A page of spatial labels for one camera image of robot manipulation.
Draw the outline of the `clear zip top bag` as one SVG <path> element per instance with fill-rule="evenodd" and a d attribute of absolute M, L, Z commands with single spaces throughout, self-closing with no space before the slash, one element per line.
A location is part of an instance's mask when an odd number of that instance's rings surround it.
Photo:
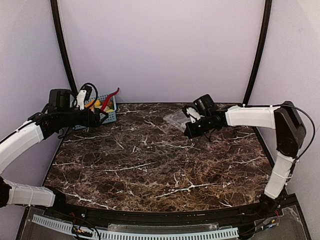
<path fill-rule="evenodd" d="M 191 119 L 187 117 L 181 110 L 165 115 L 163 120 L 166 123 L 178 128 L 181 132 L 186 130 L 186 123 L 191 121 Z"/>

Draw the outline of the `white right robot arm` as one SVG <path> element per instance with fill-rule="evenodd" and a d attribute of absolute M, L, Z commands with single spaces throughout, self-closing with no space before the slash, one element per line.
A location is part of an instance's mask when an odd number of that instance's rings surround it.
<path fill-rule="evenodd" d="M 204 95 L 182 108 L 190 120 L 184 135 L 197 138 L 224 127 L 261 127 L 275 130 L 276 160 L 264 192 L 259 198 L 256 215 L 265 217 L 279 205 L 281 194 L 291 179 L 297 162 L 305 153 L 301 150 L 307 129 L 300 117 L 305 111 L 291 101 L 276 105 L 232 105 L 219 108 L 209 95 Z"/>

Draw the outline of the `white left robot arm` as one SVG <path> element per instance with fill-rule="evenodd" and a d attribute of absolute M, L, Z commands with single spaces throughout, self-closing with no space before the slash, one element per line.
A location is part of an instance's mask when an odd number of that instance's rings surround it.
<path fill-rule="evenodd" d="M 109 116 L 104 108 L 95 108 L 93 104 L 85 105 L 90 90 L 81 89 L 73 93 L 68 89 L 52 89 L 48 103 L 41 112 L 27 119 L 20 127 L 0 141 L 0 171 L 11 165 L 19 156 L 32 146 L 46 140 L 64 128 L 83 126 L 99 127 Z M 62 194 L 43 186 L 30 186 L 10 180 L 0 179 L 0 205 L 54 206 Z"/>

